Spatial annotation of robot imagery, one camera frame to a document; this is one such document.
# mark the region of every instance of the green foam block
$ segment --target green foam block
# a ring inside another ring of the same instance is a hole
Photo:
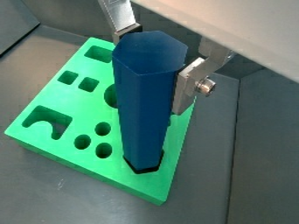
[[[173,184],[193,107],[171,117],[159,171],[135,174],[123,159],[114,48],[107,41],[89,39],[5,133],[29,150],[162,205]]]

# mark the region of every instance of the rectangular hole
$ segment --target rectangular hole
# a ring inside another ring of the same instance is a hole
[[[113,60],[113,52],[109,49],[95,45],[89,49],[85,56],[105,63],[110,63]]]
[[[79,84],[79,89],[86,90],[91,93],[94,92],[98,84],[99,84],[98,80],[91,79],[90,77],[86,77],[82,83]]]
[[[66,71],[61,78],[59,78],[59,82],[71,85],[73,82],[78,79],[79,75],[71,71]]]

